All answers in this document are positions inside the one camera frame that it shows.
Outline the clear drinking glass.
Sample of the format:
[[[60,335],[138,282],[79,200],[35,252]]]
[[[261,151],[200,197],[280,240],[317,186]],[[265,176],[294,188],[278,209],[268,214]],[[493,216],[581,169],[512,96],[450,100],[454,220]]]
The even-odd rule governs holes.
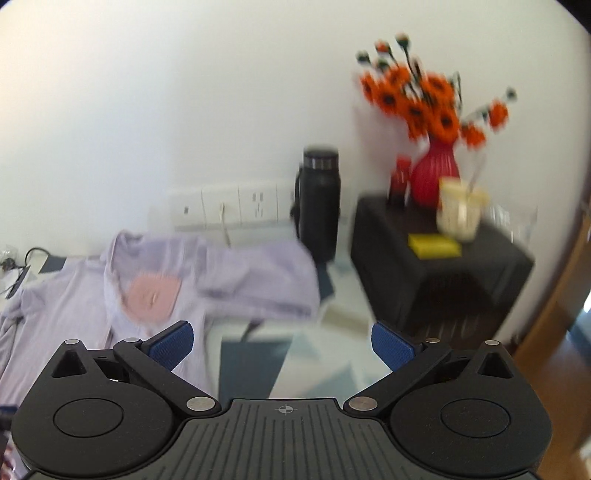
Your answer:
[[[538,209],[520,205],[494,204],[488,209],[487,219],[512,243],[527,246],[537,224]]]

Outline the orange artificial flowers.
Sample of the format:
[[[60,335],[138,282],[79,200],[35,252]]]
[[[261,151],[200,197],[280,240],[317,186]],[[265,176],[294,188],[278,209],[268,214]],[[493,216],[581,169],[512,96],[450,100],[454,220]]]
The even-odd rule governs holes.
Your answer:
[[[518,99],[509,87],[498,98],[464,111],[461,75],[427,71],[412,54],[408,35],[399,34],[394,43],[377,40],[374,51],[356,52],[362,68],[360,87],[366,101],[388,117],[400,119],[407,135],[416,142],[428,138],[453,146],[462,142],[472,150],[483,148],[487,131],[496,133],[509,120],[509,105]]]

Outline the white wall socket panel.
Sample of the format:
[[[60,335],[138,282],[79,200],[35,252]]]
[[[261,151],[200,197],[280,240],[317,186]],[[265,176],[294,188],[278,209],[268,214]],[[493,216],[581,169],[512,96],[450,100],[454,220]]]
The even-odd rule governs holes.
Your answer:
[[[168,217],[176,230],[289,222],[293,203],[290,180],[191,187],[167,195]]]

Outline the lavender ribbed pajama garment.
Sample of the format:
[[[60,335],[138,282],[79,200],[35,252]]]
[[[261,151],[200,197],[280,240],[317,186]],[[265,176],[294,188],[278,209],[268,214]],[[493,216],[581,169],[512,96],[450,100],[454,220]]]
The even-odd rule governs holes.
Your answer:
[[[314,321],[320,293],[315,263],[297,240],[228,248],[204,237],[121,232],[99,257],[75,259],[25,285],[1,313],[1,402],[20,404],[67,339],[88,349],[146,340],[178,320],[190,323],[190,354],[174,373],[211,392],[208,322]]]

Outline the yellow ceramic mug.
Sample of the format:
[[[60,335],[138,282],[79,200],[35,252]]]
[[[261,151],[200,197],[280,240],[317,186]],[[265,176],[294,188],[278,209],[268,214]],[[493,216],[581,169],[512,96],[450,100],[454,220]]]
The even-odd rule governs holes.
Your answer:
[[[439,231],[462,243],[474,241],[489,201],[483,189],[458,178],[441,178],[436,216]]]

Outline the black thermos bottle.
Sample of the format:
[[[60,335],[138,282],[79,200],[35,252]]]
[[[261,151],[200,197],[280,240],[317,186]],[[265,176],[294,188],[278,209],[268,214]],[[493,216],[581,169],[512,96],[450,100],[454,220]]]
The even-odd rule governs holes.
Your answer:
[[[335,258],[341,214],[339,151],[331,146],[304,149],[303,162],[294,183],[290,218],[298,240],[317,264]]]

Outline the black nightstand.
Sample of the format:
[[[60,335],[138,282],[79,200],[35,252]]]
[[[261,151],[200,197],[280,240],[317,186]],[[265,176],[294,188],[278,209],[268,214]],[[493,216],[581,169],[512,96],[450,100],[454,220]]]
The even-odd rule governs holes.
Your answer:
[[[534,259],[488,224],[456,258],[419,258],[410,235],[437,231],[432,211],[363,196],[351,259],[378,321],[415,340],[437,337],[456,349],[476,348],[504,323]]]

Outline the small red bottle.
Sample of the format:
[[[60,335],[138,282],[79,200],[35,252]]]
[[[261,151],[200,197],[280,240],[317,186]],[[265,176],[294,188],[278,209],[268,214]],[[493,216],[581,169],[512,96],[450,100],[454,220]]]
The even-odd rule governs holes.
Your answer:
[[[405,155],[398,155],[396,168],[391,173],[388,204],[397,208],[406,206],[407,190],[410,181],[412,159]]]

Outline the yellow sticky note pad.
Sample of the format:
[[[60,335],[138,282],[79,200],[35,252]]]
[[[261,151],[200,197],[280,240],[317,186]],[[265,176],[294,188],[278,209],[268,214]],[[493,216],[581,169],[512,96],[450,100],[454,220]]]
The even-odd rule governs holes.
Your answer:
[[[440,234],[410,234],[408,235],[408,246],[421,260],[462,256],[462,245],[456,240]]]

